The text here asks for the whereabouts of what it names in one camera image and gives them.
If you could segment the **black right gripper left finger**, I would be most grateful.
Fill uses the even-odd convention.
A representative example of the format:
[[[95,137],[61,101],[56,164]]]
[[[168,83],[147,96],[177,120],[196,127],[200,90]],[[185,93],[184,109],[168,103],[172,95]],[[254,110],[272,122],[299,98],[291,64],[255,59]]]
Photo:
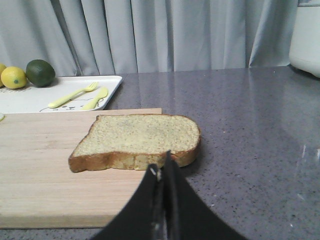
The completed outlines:
[[[93,240],[162,240],[164,238],[164,183],[161,170],[150,164],[137,190]]]

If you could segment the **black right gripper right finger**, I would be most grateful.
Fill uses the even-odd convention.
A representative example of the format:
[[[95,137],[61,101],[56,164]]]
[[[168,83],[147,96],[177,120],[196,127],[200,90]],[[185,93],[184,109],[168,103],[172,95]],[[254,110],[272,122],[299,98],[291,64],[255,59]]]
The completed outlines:
[[[166,225],[170,240],[244,240],[201,200],[166,152],[163,167]]]

